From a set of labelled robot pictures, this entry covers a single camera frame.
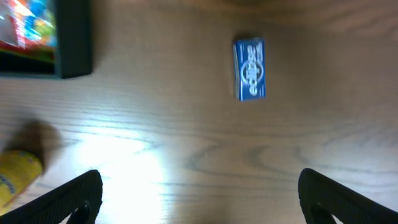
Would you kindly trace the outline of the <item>yellow round gum container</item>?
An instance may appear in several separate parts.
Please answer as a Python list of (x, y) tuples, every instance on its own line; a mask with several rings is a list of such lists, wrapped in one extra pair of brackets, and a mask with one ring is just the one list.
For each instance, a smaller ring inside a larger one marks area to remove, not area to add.
[(8, 212), (18, 197), (43, 172), (40, 159), (27, 151), (1, 154), (1, 215)]

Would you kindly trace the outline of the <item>Haribo gummy candy bag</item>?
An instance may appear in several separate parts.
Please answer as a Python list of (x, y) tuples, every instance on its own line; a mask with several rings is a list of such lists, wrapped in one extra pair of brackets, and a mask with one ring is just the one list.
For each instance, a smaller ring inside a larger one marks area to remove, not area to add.
[(54, 2), (1, 0), (1, 52), (54, 62), (57, 46)]

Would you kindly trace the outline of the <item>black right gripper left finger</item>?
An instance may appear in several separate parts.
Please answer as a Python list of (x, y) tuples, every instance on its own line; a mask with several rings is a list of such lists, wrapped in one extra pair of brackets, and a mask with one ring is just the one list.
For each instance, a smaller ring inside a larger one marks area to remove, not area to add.
[(41, 197), (1, 216), (2, 224), (95, 224), (102, 204), (103, 182), (89, 170)]

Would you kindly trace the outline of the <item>blue Eclipse mint pack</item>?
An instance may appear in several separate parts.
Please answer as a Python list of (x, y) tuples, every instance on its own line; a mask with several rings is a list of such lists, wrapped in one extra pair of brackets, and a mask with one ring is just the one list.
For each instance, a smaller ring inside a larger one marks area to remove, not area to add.
[(239, 101), (266, 97), (265, 40), (260, 37), (233, 43), (234, 89)]

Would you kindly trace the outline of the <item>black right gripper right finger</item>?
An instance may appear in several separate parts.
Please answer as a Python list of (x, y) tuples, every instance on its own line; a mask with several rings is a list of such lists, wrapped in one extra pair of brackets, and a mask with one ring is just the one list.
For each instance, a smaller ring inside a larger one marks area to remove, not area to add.
[(298, 179), (300, 206), (309, 224), (397, 223), (397, 212), (309, 168)]

